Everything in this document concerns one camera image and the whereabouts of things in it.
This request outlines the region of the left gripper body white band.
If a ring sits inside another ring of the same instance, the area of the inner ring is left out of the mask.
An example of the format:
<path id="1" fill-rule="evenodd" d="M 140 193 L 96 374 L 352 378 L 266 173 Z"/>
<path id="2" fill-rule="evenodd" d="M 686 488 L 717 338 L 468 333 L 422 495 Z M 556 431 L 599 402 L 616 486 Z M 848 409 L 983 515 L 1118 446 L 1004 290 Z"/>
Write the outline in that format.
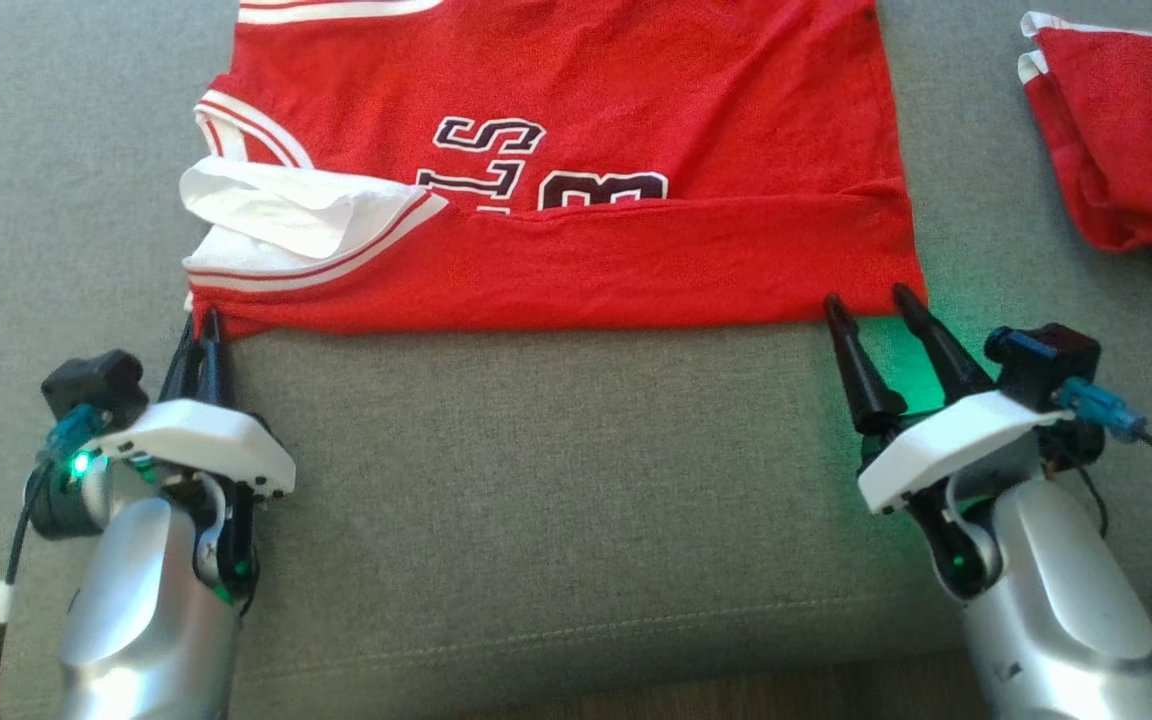
<path id="1" fill-rule="evenodd" d="M 29 524 L 50 541 L 99 536 L 119 511 L 175 482 L 209 473 L 256 497 L 291 493 L 297 467 L 260 420 L 237 410 L 173 400 L 147 406 L 127 429 L 79 406 L 47 437 L 29 478 Z"/>

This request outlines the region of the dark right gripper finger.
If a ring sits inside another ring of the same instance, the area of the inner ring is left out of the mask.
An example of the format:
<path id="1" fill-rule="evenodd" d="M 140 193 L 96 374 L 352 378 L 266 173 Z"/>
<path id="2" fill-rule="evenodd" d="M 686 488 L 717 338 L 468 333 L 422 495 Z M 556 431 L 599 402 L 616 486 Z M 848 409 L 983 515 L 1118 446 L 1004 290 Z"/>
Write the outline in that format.
<path id="1" fill-rule="evenodd" d="M 838 293 L 829 293 L 824 310 L 855 432 L 861 435 L 897 433 L 902 415 L 908 410 L 905 397 L 884 381 L 861 343 L 858 323 Z"/>
<path id="2" fill-rule="evenodd" d="M 922 343 L 942 392 L 941 407 L 954 406 L 963 397 L 996 388 L 993 379 L 973 359 L 958 338 L 938 319 L 915 291 L 904 283 L 892 287 L 892 300 L 905 328 Z"/>

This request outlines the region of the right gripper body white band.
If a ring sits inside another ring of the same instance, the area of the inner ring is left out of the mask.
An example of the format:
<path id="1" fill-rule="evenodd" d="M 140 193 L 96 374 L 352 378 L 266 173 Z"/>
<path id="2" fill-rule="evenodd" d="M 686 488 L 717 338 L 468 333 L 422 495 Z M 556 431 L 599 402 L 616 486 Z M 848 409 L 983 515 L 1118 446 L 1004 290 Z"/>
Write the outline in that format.
<path id="1" fill-rule="evenodd" d="M 980 393 L 905 429 L 861 470 L 858 488 L 873 514 L 904 509 L 908 497 L 1005 450 L 1034 429 L 1074 425 L 1074 442 L 1091 448 L 1107 430 L 1070 410 L 1036 411 L 1000 391 Z"/>

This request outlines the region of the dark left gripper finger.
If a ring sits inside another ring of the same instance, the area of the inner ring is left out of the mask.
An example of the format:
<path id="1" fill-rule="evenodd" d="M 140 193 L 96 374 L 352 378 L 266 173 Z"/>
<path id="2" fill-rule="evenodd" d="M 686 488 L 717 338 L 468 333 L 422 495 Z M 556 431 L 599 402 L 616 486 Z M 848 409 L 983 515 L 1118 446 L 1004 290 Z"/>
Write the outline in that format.
<path id="1" fill-rule="evenodd" d="M 200 382 L 200 363 L 204 361 L 197 325 L 194 314 L 185 314 L 180 332 L 179 344 L 169 361 L 161 386 L 161 401 L 179 400 L 179 397 L 198 397 Z"/>
<path id="2" fill-rule="evenodd" d="M 198 401 L 219 407 L 236 406 L 223 323 L 215 306 L 204 314 L 198 333 Z"/>

